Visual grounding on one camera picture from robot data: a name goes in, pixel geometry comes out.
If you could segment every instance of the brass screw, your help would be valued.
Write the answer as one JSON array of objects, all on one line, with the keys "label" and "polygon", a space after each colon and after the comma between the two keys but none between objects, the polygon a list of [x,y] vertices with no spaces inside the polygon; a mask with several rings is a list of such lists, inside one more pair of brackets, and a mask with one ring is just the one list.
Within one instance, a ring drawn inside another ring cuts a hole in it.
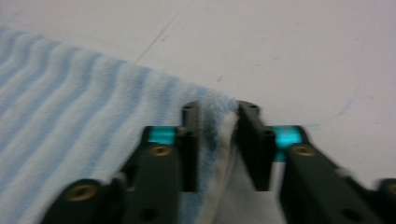
[{"label": "brass screw", "polygon": [[389,185],[388,189],[390,190],[390,192],[396,195],[396,184]]},{"label": "brass screw", "polygon": [[315,150],[312,147],[297,146],[292,149],[296,154],[300,156],[314,156]]},{"label": "brass screw", "polygon": [[98,191],[95,185],[78,185],[67,191],[64,199],[69,202],[81,202],[90,199]]},{"label": "brass screw", "polygon": [[172,148],[170,147],[154,147],[151,149],[150,154],[153,156],[167,156],[171,154]]}]

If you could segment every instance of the blue stripe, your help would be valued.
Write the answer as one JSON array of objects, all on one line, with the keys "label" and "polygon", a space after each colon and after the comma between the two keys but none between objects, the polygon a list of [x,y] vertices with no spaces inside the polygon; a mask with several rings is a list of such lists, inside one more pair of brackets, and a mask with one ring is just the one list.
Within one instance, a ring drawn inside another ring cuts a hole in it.
[{"label": "blue stripe", "polygon": [[42,106],[44,102],[52,95],[52,93],[64,83],[69,72],[72,57],[76,51],[77,49],[70,49],[64,54],[64,57],[60,59],[63,63],[60,66],[59,72],[54,73],[54,75],[57,77],[55,77],[53,81],[47,85],[46,89],[38,94],[32,102],[28,103],[28,106],[26,107],[29,109],[21,114],[21,117],[10,129],[7,130],[5,136],[0,139],[0,152],[2,151],[2,148],[6,148],[6,146],[12,140],[14,140],[15,136],[17,136],[18,132],[29,121],[37,109]]},{"label": "blue stripe", "polygon": [[10,78],[18,74],[18,72],[20,72],[23,68],[25,68],[29,64],[29,61],[32,59],[31,54],[32,54],[33,45],[39,39],[41,39],[41,37],[36,36],[34,38],[31,38],[29,41],[25,42],[25,46],[21,49],[22,56],[19,59],[18,63],[0,77],[0,89],[8,82]]},{"label": "blue stripe", "polygon": [[47,71],[48,69],[51,53],[57,46],[59,46],[59,43],[56,42],[48,44],[47,47],[42,51],[43,55],[39,56],[40,60],[38,62],[38,67],[35,71],[32,72],[32,75],[29,76],[28,74],[24,74],[23,81],[12,88],[8,98],[4,99],[2,97],[2,104],[0,104],[0,118],[11,105],[13,105],[26,91],[28,91],[29,87],[34,84],[35,81],[37,81],[40,77],[44,75],[45,71]]},{"label": "blue stripe", "polygon": [[152,123],[153,126],[163,125],[166,119],[167,112],[169,111],[169,105],[172,102],[172,96],[176,89],[179,79],[177,77],[171,77],[164,88],[164,93],[162,94],[162,101],[158,105],[157,118]]},{"label": "blue stripe", "polygon": [[111,144],[111,140],[122,125],[128,120],[129,117],[136,111],[140,105],[141,96],[143,89],[146,85],[146,80],[148,79],[148,74],[150,70],[148,68],[142,68],[142,71],[138,75],[138,78],[134,85],[131,87],[133,91],[131,93],[131,101],[119,115],[119,118],[115,120],[111,126],[107,129],[106,133],[103,135],[99,147],[94,155],[91,156],[90,160],[86,162],[85,169],[81,172],[81,176],[91,176],[95,171],[98,162],[101,160],[106,150]]},{"label": "blue stripe", "polygon": [[[56,173],[55,171],[62,164],[62,161],[76,144],[77,140],[81,137],[81,133],[84,131],[85,127],[90,122],[92,117],[97,112],[99,112],[103,106],[107,104],[115,90],[115,83],[117,79],[117,76],[115,76],[115,74],[119,72],[121,65],[122,62],[116,62],[113,66],[110,67],[110,72],[107,74],[106,80],[103,80],[103,82],[106,83],[106,86],[103,87],[102,91],[100,91],[100,94],[97,96],[92,106],[90,106],[90,109],[86,110],[84,114],[80,116],[80,118],[78,118],[76,126],[72,128],[72,134],[68,137],[64,144],[60,145],[60,147],[57,149],[58,155],[49,161],[49,163],[46,165],[47,169],[43,170],[40,175],[34,179],[34,181],[30,182],[30,191],[38,192],[42,187],[43,183],[46,183],[47,180]],[[23,212],[32,202],[35,201],[36,196],[36,194],[26,195],[26,197],[24,197],[23,199],[26,207],[20,209],[18,214],[15,214],[14,217],[22,217]]]},{"label": "blue stripe", "polygon": [[6,62],[11,57],[11,52],[15,48],[15,44],[17,43],[18,38],[23,35],[22,32],[17,32],[14,35],[11,35],[6,40],[2,40],[0,45],[7,46],[7,48],[3,51],[0,56],[0,64]]},{"label": "blue stripe", "polygon": [[90,57],[89,61],[87,62],[87,65],[85,69],[83,69],[84,73],[81,74],[80,77],[80,86],[76,91],[74,91],[71,95],[69,95],[61,105],[57,106],[55,110],[52,112],[52,114],[49,115],[49,120],[45,123],[45,127],[42,127],[40,130],[40,134],[38,137],[35,139],[35,141],[31,144],[31,147],[23,153],[23,155],[19,156],[13,164],[13,169],[10,169],[7,173],[6,176],[0,177],[2,180],[0,182],[0,197],[4,193],[6,186],[8,183],[11,183],[11,181],[14,179],[15,176],[17,176],[17,173],[20,171],[22,166],[25,164],[25,162],[40,148],[41,144],[46,140],[47,136],[52,132],[54,127],[56,126],[59,118],[61,115],[64,113],[67,107],[69,107],[73,102],[77,100],[77,98],[82,95],[87,89],[88,89],[88,84],[91,81],[92,78],[92,68],[94,64],[96,63],[97,59],[99,58],[99,54],[94,54]]}]

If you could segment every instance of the white table surface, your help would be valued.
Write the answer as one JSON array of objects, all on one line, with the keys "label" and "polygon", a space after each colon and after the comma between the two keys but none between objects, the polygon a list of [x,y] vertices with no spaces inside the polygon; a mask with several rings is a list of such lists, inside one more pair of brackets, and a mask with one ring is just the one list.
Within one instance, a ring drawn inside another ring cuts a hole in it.
[{"label": "white table surface", "polygon": [[[0,24],[255,103],[365,187],[396,177],[396,1],[1,0]],[[274,199],[239,161],[217,222],[282,223]]]}]

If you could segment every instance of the black mechanical part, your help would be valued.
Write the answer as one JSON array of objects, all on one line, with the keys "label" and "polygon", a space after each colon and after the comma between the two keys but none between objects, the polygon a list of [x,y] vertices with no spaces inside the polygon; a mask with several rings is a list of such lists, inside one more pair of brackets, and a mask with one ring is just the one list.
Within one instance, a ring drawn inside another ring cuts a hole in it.
[{"label": "black mechanical part", "polygon": [[69,185],[49,208],[42,224],[120,223],[123,199],[117,182],[102,186],[92,179]]},{"label": "black mechanical part", "polygon": [[128,161],[124,163],[122,168],[120,169],[120,173],[125,175],[126,178],[126,185],[129,188],[132,188],[135,184],[136,175],[139,170],[139,163],[141,154],[143,153],[144,149],[152,145],[149,143],[149,134],[151,132],[151,127],[146,127],[143,130],[142,137],[140,139],[140,143],[138,147],[135,149],[134,153],[129,157]]},{"label": "black mechanical part", "polygon": [[260,120],[258,106],[239,101],[236,144],[256,190],[269,189],[276,135]]},{"label": "black mechanical part", "polygon": [[177,148],[150,145],[140,157],[135,184],[126,190],[127,207],[121,223],[177,224],[181,192]]},{"label": "black mechanical part", "polygon": [[295,144],[286,158],[279,198],[289,224],[383,223],[315,147]]},{"label": "black mechanical part", "polygon": [[382,180],[374,195],[375,203],[372,208],[386,223],[396,223],[396,179]]},{"label": "black mechanical part", "polygon": [[177,132],[181,163],[183,167],[183,191],[197,190],[198,151],[200,138],[200,106],[199,102],[191,102],[183,106],[183,126]]}]

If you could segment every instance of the blue striped towel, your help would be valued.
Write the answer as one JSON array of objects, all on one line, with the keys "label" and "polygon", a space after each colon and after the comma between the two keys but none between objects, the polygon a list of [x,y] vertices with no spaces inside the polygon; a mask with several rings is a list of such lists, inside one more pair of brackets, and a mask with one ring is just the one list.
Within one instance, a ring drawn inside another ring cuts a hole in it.
[{"label": "blue striped towel", "polygon": [[200,186],[181,223],[211,223],[233,161],[236,103],[177,77],[0,27],[0,223],[39,223],[81,178],[108,181],[145,126],[180,125],[202,102]]}]

